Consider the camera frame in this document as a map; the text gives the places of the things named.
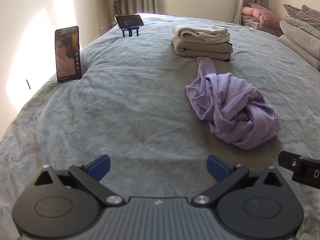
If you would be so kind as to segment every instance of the purple sweatshirt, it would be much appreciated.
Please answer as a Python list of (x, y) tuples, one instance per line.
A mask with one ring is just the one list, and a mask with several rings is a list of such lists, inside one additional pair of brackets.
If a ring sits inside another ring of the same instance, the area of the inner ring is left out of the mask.
[(252, 149), (280, 131), (277, 112), (252, 84), (231, 73), (217, 75), (210, 58), (197, 61), (198, 78), (186, 86), (186, 92), (197, 116), (209, 122), (214, 135)]

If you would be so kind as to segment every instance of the gray blanket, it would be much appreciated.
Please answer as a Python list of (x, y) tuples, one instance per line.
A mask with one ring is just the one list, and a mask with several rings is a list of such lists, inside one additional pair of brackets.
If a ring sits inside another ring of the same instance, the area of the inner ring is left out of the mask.
[[(0, 141), (0, 238), (18, 236), (11, 208), (38, 168), (66, 169), (101, 154), (111, 171), (101, 181), (129, 196), (193, 197), (214, 183), (205, 160), (214, 154), (252, 170), (277, 166), (282, 149), (318, 158), (320, 73), (278, 41), (243, 26), (171, 16), (144, 19), (139, 37), (114, 28), (81, 51), (81, 80), (52, 77), (26, 103)], [(214, 60), (257, 87), (277, 110), (282, 130), (253, 150), (228, 145), (210, 133), (190, 106), (185, 85), (197, 77), (196, 58), (179, 57), (171, 44), (177, 23), (228, 28), (234, 53)], [(291, 181), (305, 220), (298, 237), (320, 239), (319, 190)]]

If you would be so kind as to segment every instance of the folded beige towel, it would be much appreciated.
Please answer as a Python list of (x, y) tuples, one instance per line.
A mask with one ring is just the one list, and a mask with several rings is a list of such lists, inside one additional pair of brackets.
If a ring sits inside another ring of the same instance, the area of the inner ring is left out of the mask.
[(306, 62), (308, 62), (311, 66), (313, 66), (315, 69), (320, 69), (320, 60), (316, 57), (312, 56), (309, 52), (307, 52), (305, 49), (301, 48), (297, 44), (295, 44), (293, 41), (289, 40), (285, 35), (282, 35), (279, 38), (279, 41), (282, 42), (284, 45), (292, 49), (295, 53), (297, 53), (299, 56), (301, 56)]
[(281, 21), (280, 27), (284, 35), (311, 55), (320, 59), (320, 39), (306, 31), (291, 25), (287, 21)]
[(230, 33), (221, 26), (175, 24), (172, 32), (182, 41), (217, 44), (230, 41)]
[(186, 42), (173, 37), (171, 43), (174, 50), (182, 57), (209, 57), (217, 60), (227, 60), (233, 53), (232, 45), (229, 43), (204, 44), (195, 42)]

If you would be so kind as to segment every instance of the sunlight on wall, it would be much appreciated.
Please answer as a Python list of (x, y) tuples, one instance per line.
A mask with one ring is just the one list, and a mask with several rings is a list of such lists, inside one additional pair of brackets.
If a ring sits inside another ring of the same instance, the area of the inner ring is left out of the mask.
[(28, 23), (12, 62), (6, 92), (18, 112), (56, 73), (55, 29), (77, 25), (73, 0), (53, 0), (53, 5), (51, 18), (56, 22), (51, 22), (46, 9), (42, 8)]
[(51, 30), (50, 20), (43, 8), (30, 20), (22, 35), (6, 87), (17, 111), (56, 71), (54, 33)]
[(73, 0), (54, 0), (54, 10), (59, 29), (77, 25)]

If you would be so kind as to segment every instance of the smartphone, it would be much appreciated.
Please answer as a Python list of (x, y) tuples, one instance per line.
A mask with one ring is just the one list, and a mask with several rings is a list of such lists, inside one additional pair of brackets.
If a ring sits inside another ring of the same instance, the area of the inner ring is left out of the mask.
[(58, 83), (81, 79), (79, 27), (56, 30), (54, 36)]
[(144, 25), (139, 14), (116, 16), (115, 19), (120, 29)]

